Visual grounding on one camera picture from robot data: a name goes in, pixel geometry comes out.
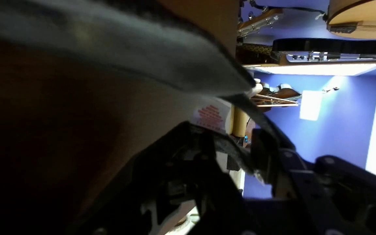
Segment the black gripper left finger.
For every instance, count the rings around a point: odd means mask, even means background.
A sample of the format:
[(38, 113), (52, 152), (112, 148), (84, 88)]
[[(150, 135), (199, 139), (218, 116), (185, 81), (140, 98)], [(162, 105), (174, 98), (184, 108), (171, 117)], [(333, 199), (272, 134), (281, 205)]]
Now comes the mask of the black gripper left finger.
[(192, 235), (240, 235), (246, 210), (216, 159), (239, 152), (226, 134), (182, 122), (141, 150), (95, 198), (71, 235), (158, 235), (185, 202), (200, 209)]

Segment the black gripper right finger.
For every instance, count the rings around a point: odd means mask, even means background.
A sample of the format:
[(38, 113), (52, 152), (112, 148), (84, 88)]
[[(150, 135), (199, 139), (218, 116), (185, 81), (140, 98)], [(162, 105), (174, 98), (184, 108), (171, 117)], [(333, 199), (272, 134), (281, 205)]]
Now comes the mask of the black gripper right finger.
[(226, 100), (259, 124), (242, 165), (272, 186), (276, 202), (296, 206), (302, 235), (376, 235), (375, 173), (329, 154), (308, 162), (248, 96)]

